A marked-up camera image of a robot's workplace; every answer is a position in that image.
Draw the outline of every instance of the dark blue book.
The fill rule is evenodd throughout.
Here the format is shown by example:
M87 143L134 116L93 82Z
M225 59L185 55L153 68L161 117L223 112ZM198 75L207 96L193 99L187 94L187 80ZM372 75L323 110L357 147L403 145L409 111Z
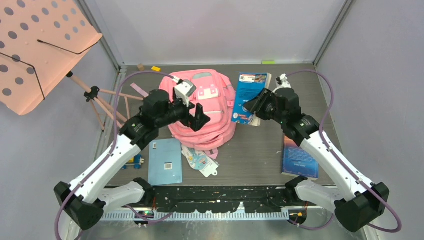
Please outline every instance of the dark blue book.
M297 177L304 176L317 180L320 166L318 162L296 143L284 136L282 148L281 174Z

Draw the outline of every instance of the black wire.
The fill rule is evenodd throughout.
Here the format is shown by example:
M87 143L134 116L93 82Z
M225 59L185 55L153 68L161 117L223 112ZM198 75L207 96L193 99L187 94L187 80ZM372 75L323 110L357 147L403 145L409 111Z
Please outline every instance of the black wire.
M276 206L277 208L283 208L284 206L277 205L272 199L268 199L268 202L272 203L272 205Z
M94 47L94 45L96 45L96 44L97 44L97 42L96 42L96 43L94 43L93 45L89 46L87 49L83 50L82 52L74 52L74 51L71 51L71 50L65 49L65 48L63 48L63 47L56 46L56 45L54 45L54 44L51 44L51 43L45 42L45 41L40 40L40 39L37 39L37 42L42 43L42 44L50 45L50 46L52 46L52 47L55 47L55 48L61 49L61 50L63 50L63 51L66 51L66 52L68 52L68 53L75 54L75 55L81 55L81 54L83 54L84 52L86 52L87 50L89 50L89 49L91 49L92 47Z
M35 76L37 78L38 86L40 87L40 90L41 90L42 98L43 98L43 100L45 100L46 99L46 96L44 95L43 88L41 87L41 83L40 83L39 75L37 74L36 67L33 66L32 64L26 63L24 61L21 61L20 59L16 59L16 58L14 58L12 56L9 56L9 55L6 55L4 53L1 53L0 52L0 54L3 55L3 56L5 56L5 57L8 57L8 58L10 58L10 59L12 59L12 60L14 60L16 62L20 62L20 63L26 64L26 65L30 66L32 69L34 69L34 73L35 73Z

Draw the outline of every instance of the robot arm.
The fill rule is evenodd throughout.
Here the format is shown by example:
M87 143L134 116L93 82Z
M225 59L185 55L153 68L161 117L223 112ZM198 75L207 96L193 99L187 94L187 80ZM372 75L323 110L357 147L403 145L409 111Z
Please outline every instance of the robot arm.
M153 90L143 101L140 113L130 118L120 129L113 153L113 144L80 176L69 184L60 182L54 188L56 198L62 205L70 193L81 185L107 155L106 162L94 172L84 185L76 189L64 208L65 212L84 231L93 227L104 213L131 203L149 204L154 197L153 187L141 178L127 185L104 189L112 177L127 163L159 136L159 129L180 121L193 131L200 130L211 119L204 114L199 103L195 106L188 97L196 87L188 80L180 80L173 90L173 99L164 90ZM195 115L190 110L196 107Z
M329 210L351 232L358 231L381 216L384 213L384 205L351 176L331 150L340 157L347 168L385 201L389 197L386 185L382 182L374 184L359 172L331 143L327 134L322 132L329 144L327 147L320 136L319 123L313 117L302 113L299 96L291 89L285 75L277 78L277 84L279 87L272 92L264 88L257 97L246 102L244 107L262 120L274 120L279 123L284 134L309 153L337 186L337 189L327 188L300 176L286 184L293 198Z

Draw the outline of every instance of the backpack strap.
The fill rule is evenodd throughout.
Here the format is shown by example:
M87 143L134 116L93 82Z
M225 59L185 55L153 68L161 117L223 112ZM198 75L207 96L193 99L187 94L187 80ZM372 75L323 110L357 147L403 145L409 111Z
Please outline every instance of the backpack strap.
M208 156L208 157L210 157L211 159L217 159L217 157L218 157L218 148L215 148L215 149L212 149L212 150L209 150L209 151L204 151L204 153Z
M141 87L139 87L137 84L135 83L131 83L131 88L133 88L134 90L137 91L137 93L139 93L141 96L147 98L147 96L149 95L146 91L144 91Z
M227 100L226 105L230 108L233 108L234 107L234 100Z

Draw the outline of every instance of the yellow block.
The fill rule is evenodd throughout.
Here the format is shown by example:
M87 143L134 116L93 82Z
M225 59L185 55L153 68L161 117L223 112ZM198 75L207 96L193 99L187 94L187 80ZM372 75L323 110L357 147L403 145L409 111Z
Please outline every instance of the yellow block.
M262 64L276 64L275 61L262 61Z
M153 67L151 67L151 69L153 71L156 71L156 72L160 72L161 71L161 69L159 67L157 67L157 66L153 66Z

